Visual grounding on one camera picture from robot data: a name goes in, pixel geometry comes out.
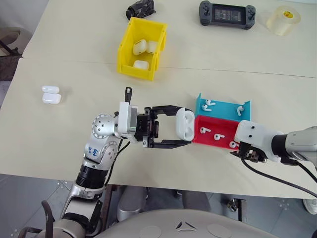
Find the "grey floor tile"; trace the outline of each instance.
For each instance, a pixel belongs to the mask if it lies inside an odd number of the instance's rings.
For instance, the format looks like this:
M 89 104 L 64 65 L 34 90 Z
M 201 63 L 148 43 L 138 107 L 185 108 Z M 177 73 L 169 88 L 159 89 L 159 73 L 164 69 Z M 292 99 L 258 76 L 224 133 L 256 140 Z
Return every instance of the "grey floor tile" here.
M 65 188 L 63 184 L 60 184 L 58 189 L 56 189 L 56 191 L 47 200 L 51 207 L 52 214 L 55 220 L 58 220 L 60 217 L 68 193 L 68 189 Z M 31 219 L 24 225 L 24 227 L 26 226 L 35 227 L 38 229 L 45 228 L 45 213 L 42 207 L 40 207 L 37 212 L 31 217 Z
M 151 188 L 146 202 L 145 211 L 157 209 L 184 208 L 182 197 L 175 197 L 174 190 L 163 188 Z
M 12 230 L 20 230 L 57 189 L 57 180 L 10 176 L 2 181 L 0 205 Z
M 316 215 L 309 214 L 303 207 L 301 199 L 288 199 L 276 222 L 272 234 L 280 238 L 311 238 L 315 230 Z
M 232 213 L 226 207 L 227 202 L 232 198 L 245 199 L 247 224 L 266 232 L 271 232 L 283 210 L 282 199 L 278 198 L 214 193 L 210 198 L 211 212 L 237 220 L 238 212 Z
M 74 181 L 65 181 L 65 180 L 61 180 L 60 182 L 63 183 L 64 186 L 65 186 L 68 190 L 71 189 L 71 187 L 72 187 L 72 185 L 73 185 L 73 183 L 74 183 Z
M 10 237 L 13 230 L 7 222 L 7 214 L 4 212 L 3 206 L 0 204 L 0 237 Z

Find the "white table surface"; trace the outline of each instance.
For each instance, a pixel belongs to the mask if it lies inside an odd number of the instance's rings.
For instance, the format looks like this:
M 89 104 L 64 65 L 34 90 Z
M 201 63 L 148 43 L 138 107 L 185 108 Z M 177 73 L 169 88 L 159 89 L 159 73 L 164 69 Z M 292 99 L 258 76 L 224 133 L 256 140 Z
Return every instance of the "white table surface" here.
M 116 65 L 20 59 L 0 110 L 0 173 L 74 180 L 96 115 L 117 111 L 126 86 L 132 104 L 195 109 L 204 97 L 241 103 L 252 100 L 253 121 L 290 132 L 315 125 L 317 82 L 313 78 L 213 70 L 160 68 L 154 82 L 115 72 Z M 42 85 L 60 87 L 59 105 L 42 103 Z M 159 116 L 159 138 L 173 139 L 175 118 Z M 304 162 L 315 175 L 310 162 Z M 251 165 L 317 192 L 298 167 Z M 230 194 L 308 198 L 304 192 L 248 170 L 229 150 L 190 144 L 177 149 L 130 145 L 118 158 L 113 184 Z
M 133 0 L 50 0 L 24 58 L 116 63 Z M 168 23 L 161 67 L 261 72 L 316 77 L 316 5 L 277 0 L 218 0 L 255 6 L 250 30 L 202 26 L 201 0 L 155 0 L 146 19 Z M 280 5 L 294 7 L 302 21 L 288 36 L 266 29 Z

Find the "blue handwritten number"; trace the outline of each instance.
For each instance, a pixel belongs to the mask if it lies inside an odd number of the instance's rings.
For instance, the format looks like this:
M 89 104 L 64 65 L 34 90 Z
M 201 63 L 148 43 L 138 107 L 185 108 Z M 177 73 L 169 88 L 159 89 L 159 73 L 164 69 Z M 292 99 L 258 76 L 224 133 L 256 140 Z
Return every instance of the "blue handwritten number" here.
M 98 153 L 98 150 L 94 149 L 93 155 L 94 155 L 94 156 L 97 156 L 97 153 Z

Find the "roll of tape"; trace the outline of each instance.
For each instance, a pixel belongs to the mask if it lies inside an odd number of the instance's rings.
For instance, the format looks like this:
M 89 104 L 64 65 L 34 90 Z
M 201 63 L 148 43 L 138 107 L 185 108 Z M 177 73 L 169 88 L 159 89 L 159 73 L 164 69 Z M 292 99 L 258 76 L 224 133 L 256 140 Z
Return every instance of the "roll of tape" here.
M 266 26 L 276 35 L 285 36 L 301 21 L 300 14 L 290 6 L 279 6 L 267 20 Z

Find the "white earbud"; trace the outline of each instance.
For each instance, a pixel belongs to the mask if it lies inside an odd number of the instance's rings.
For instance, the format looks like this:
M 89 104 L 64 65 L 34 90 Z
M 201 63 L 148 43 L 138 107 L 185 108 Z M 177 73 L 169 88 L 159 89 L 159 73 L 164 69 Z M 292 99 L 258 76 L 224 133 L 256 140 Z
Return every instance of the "white earbud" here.
M 241 112 L 244 111 L 244 108 L 242 106 L 238 106 L 237 108 L 237 113 L 238 113 L 238 116 L 241 116 Z
M 202 105 L 202 109 L 203 109 L 203 111 L 205 111 L 205 112 L 211 112 L 211 109 L 207 109 L 207 105 L 206 104 L 203 104 Z
M 229 146 L 230 146 L 230 148 L 235 148 L 235 147 L 237 146 L 237 144 L 236 144 L 236 142 L 231 141 L 231 142 L 229 143 Z
M 210 99 L 207 99 L 207 100 L 206 100 L 206 104 L 207 104 L 208 106 L 216 105 L 216 103 L 212 103 Z
M 59 88 L 57 86 L 42 86 L 42 91 L 44 93 L 59 93 Z
M 145 52 L 146 49 L 147 49 L 147 41 L 144 39 L 141 39 L 138 42 L 134 43 L 133 54 L 137 56 Z
M 133 67 L 148 70 L 149 63 L 147 61 L 143 61 L 143 60 L 136 60 L 136 61 L 134 61 Z
M 44 93 L 42 101 L 47 104 L 58 104 L 60 99 L 61 95 L 58 93 Z
M 211 132 L 211 130 L 208 129 L 208 128 L 206 128 L 206 127 L 201 127 L 201 128 L 200 128 L 200 133 L 201 133 L 201 134 L 205 134 L 206 131 L 207 131 L 207 132 Z
M 221 134 L 215 134 L 213 137 L 215 140 L 220 140 L 220 138 L 224 138 L 225 136 Z
M 158 42 L 157 41 L 148 41 L 147 43 L 147 52 L 150 54 L 154 54 L 157 48 Z

